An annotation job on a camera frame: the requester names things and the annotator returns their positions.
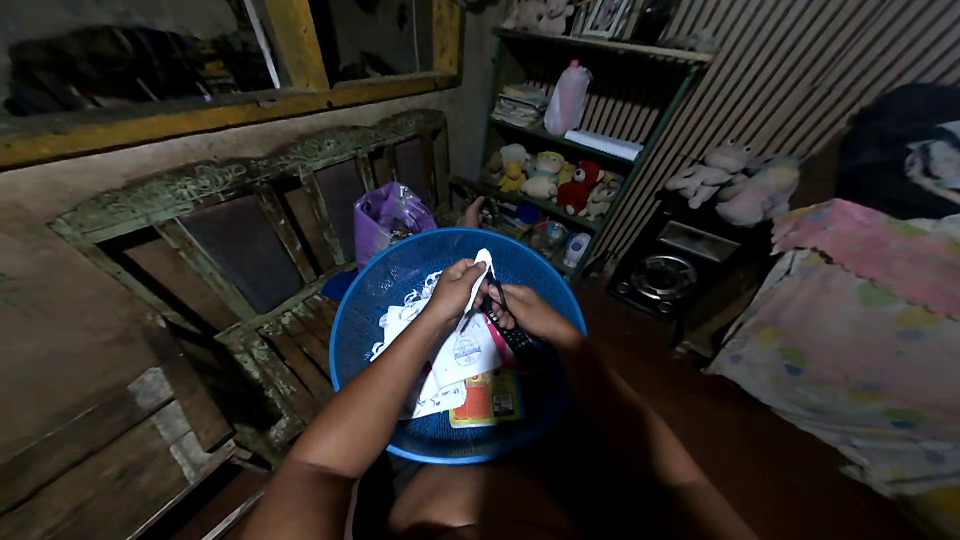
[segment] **yellow stuffed toy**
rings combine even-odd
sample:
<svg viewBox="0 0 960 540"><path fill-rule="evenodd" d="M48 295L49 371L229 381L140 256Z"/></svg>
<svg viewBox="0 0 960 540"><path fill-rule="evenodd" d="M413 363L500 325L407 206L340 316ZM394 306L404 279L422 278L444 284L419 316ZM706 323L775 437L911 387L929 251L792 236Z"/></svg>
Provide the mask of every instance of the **yellow stuffed toy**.
<svg viewBox="0 0 960 540"><path fill-rule="evenodd" d="M523 183L527 181L526 175L523 174L522 162L507 161L504 169L506 174L504 174L500 182L497 183L497 185L500 186L500 191L517 191Z"/></svg>
<svg viewBox="0 0 960 540"><path fill-rule="evenodd" d="M560 167L560 172L557 173L557 185L573 182L573 173L576 172L576 170L577 166L573 163L564 163L564 166Z"/></svg>

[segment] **blue plastic basket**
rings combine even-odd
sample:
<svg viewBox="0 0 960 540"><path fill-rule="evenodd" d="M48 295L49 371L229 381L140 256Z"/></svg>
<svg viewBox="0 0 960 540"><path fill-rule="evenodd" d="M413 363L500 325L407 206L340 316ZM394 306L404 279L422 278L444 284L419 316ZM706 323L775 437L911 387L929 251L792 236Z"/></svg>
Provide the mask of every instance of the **blue plastic basket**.
<svg viewBox="0 0 960 540"><path fill-rule="evenodd" d="M423 288L423 280L481 248L493 256L498 279L533 287L564 317L586 331L573 293L557 271L530 248L503 234L447 228L415 234L373 258L340 304L330 340L330 373L336 390L370 365L371 348L383 340L380 316ZM525 417L488 428L450 427L446 412L401 421L387 450L428 463L464 464L493 459L546 431L572 397L558 358L543 372L520 378Z"/></svg>

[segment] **pink plastic bag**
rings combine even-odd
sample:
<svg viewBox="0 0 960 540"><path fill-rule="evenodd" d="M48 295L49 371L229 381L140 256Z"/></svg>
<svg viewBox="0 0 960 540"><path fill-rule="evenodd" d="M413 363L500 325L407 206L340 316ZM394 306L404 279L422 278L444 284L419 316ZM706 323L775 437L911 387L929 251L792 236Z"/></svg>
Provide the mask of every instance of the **pink plastic bag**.
<svg viewBox="0 0 960 540"><path fill-rule="evenodd" d="M570 61L570 66L561 73L557 87L553 89L550 106L546 108L546 115L543 117L546 131L563 136L580 126L589 84L589 70L578 61Z"/></svg>

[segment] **hand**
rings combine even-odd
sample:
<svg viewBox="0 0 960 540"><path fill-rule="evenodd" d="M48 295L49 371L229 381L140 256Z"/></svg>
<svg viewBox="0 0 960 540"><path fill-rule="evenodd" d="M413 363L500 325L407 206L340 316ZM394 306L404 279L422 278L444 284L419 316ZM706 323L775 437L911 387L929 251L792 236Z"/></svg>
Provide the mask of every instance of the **hand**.
<svg viewBox="0 0 960 540"><path fill-rule="evenodd" d="M430 301L426 303L421 315L426 315L438 323L448 326L455 323L464 314L464 306L470 301L470 291L477 278L487 272L487 263L473 264L472 258L461 258L448 266L437 280ZM480 291L472 299L474 307L480 307Z"/></svg>
<svg viewBox="0 0 960 540"><path fill-rule="evenodd" d="M457 220L457 227L480 227L480 208L483 206L483 202L486 200L486 197L477 197L467 209L464 210L464 215L460 216L460 219Z"/></svg>
<svg viewBox="0 0 960 540"><path fill-rule="evenodd" d="M488 287L486 282L480 286L481 292L489 293L493 299L493 313L500 319L502 328L511 329L519 323L524 330L558 348L574 348L584 338L576 327L547 304L534 289L512 283L503 283L502 286L510 311L503 310L500 292L496 287Z"/></svg>

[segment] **red teddy bear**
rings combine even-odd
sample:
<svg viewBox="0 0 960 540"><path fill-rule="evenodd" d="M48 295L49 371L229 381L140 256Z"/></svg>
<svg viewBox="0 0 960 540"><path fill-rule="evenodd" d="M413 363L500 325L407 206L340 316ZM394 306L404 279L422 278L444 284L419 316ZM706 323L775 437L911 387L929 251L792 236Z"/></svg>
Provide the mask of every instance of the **red teddy bear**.
<svg viewBox="0 0 960 540"><path fill-rule="evenodd" d="M557 198L554 202L566 208L570 215L579 214L587 207L590 190L603 178L600 165L594 161L580 161L579 167L573 173L573 181L561 185L557 189Z"/></svg>

